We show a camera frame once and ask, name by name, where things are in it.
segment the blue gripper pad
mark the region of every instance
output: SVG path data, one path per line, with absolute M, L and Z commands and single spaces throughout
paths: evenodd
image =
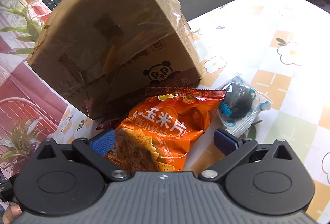
M 105 156 L 116 142 L 116 134 L 113 129 L 108 129 L 93 137 L 91 140 L 91 149 L 101 156 Z
M 214 132 L 213 140 L 214 140 L 214 145 L 225 156 L 232 153 L 242 143 L 236 137 L 234 137 L 231 134 L 229 134 L 228 132 L 220 130 L 220 129 L 217 129 Z

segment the small transparent package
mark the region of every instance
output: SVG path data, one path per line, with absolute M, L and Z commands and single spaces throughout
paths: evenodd
M 240 137 L 252 125 L 256 116 L 269 110 L 273 102 L 251 87 L 240 74 L 226 81 L 218 89 L 226 90 L 226 96 L 219 106 L 221 121 L 227 132 Z

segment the human hand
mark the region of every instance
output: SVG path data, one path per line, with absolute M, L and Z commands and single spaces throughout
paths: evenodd
M 19 205 L 9 205 L 2 216 L 3 224 L 10 224 L 12 223 L 15 218 L 22 214 L 22 210 Z

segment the triangular hole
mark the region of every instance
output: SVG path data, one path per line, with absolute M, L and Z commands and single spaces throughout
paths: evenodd
M 277 147 L 277 150 L 274 153 L 273 157 L 277 159 L 292 160 L 290 153 L 286 150 L 286 147 L 283 145 L 279 145 Z
M 55 158 L 56 154 L 51 145 L 45 145 L 39 153 L 37 160 Z

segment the yellow logo on bag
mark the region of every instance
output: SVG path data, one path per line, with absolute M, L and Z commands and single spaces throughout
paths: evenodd
M 158 99 L 160 101 L 165 101 L 168 98 L 173 98 L 173 97 L 177 97 L 179 94 L 165 94 L 165 95 L 160 95 L 158 96 Z

